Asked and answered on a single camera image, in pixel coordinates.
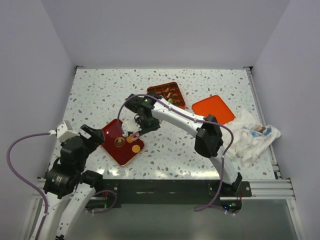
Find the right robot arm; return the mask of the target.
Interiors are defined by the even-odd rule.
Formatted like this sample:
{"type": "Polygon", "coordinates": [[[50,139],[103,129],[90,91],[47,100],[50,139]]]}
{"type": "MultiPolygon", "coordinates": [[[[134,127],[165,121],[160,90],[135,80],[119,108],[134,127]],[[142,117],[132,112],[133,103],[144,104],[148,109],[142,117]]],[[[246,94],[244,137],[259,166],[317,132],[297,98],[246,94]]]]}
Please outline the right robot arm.
{"type": "Polygon", "coordinates": [[[208,158],[218,171],[220,190],[230,197],[241,190],[243,177],[227,159],[234,134],[225,125],[219,124],[215,116],[205,117],[187,112],[155,93],[131,94],[122,106],[135,114],[132,120],[121,124],[125,137],[137,139],[158,130],[161,121],[168,122],[194,138],[195,152],[208,158]]]}

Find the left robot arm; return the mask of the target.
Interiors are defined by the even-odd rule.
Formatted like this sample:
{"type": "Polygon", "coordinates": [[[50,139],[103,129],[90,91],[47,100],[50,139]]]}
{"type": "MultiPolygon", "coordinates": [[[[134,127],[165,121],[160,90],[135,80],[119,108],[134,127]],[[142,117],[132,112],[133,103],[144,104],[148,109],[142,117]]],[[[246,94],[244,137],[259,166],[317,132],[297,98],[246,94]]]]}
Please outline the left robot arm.
{"type": "Polygon", "coordinates": [[[81,129],[90,137],[75,132],[68,121],[50,131],[60,141],[61,150],[44,177],[44,213],[36,222],[32,240],[65,240],[90,198],[104,190],[103,176],[85,170],[89,155],[104,143],[104,132],[86,124],[81,129]]]}

